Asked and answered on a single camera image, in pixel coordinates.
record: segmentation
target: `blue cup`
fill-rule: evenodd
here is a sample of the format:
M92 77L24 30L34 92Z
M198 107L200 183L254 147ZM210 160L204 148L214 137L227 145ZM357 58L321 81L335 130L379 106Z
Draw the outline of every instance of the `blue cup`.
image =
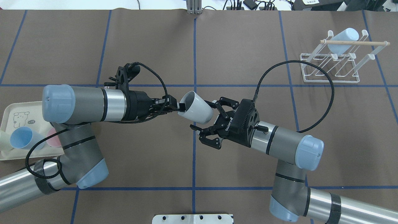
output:
M17 128L10 137L10 144L16 149L31 149L37 142L42 140L44 136L32 130L29 127ZM45 142L41 143L36 149L41 149Z

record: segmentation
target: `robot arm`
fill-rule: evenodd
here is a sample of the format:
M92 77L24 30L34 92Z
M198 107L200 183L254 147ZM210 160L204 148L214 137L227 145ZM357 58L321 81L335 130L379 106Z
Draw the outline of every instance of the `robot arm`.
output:
M161 81L165 89L162 98L149 98L145 92L129 90L129 82L144 66ZM185 105L168 95L162 79L150 68L135 62L119 67L105 89L68 85L48 85L43 91L43 118L48 122L70 125L109 121L138 123L148 116L185 111Z
M140 72L139 65L158 77L165 96L149 98L145 92L129 90L129 82ZM105 86L115 86L115 89L68 85L44 88L43 118L57 132L64 131L58 135L64 154L28 165L31 149L25 161L30 170L22 169L0 179L0 212L73 183L84 189L103 181L109 172L91 122L140 123L172 111L185 111L183 103L177 103L167 94L161 78L142 63L119 67L115 78L110 79L114 82Z
M269 206L277 218L296 222L299 216L307 216L328 224L398 222L398 212L305 185L307 170L315 170L320 162L324 148L321 140L260 121L252 100L238 103L221 97L206 103L220 114L208 128L191 125L201 143L220 149L227 139L278 159ZM232 110L225 112L221 106Z

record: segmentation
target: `tray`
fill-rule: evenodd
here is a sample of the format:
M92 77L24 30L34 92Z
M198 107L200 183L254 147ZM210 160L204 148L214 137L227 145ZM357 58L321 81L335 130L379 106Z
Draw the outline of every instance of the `tray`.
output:
M52 128L51 124L43 119L41 111L41 101L15 103L7 106L1 121L0 130L12 134L18 127L27 126L39 132L44 137ZM0 151L0 160L25 159L28 150L11 149L9 151ZM45 143L42 149L33 151L31 158L58 156L64 154L61 147L51 147Z

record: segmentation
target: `brown table surface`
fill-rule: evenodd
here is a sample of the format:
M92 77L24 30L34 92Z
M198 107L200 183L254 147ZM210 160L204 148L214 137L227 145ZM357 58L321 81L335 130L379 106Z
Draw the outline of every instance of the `brown table surface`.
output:
M176 99L196 90L206 100L240 101L252 98L266 69L310 53L328 30L367 29L391 46L359 70L360 83L336 84L329 115L308 131L325 143L308 185L398 210L397 19L367 11L0 10L0 116L9 104L41 100L47 84L102 87L134 61L154 69ZM303 82L297 64L274 69L263 85L260 119L292 130L318 120L330 98L328 85ZM163 90L147 71L131 89L153 98ZM240 224L283 223L268 209L277 160L230 141L207 147L189 125L177 114L95 123L107 179L6 211L0 223L151 223L156 214L220 212ZM0 177L22 166L22 159L0 161Z

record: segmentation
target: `light blue joint cap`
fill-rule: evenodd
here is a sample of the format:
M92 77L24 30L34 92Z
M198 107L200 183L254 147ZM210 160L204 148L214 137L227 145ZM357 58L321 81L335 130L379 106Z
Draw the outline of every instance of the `light blue joint cap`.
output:
M269 211L271 214L278 219L287 222L297 222L299 220L298 215L294 214L293 212L287 210L287 208L283 207L279 202L275 200L275 198L271 195L271 201L269 202Z
M105 180L108 174L109 171L104 158L88 171L76 184L80 189L85 189Z
M315 170L321 160L323 148L323 141L310 135L304 136L297 146L296 166L311 171Z
M48 85L44 87L42 102L45 121L65 123L73 114L76 97L69 85Z

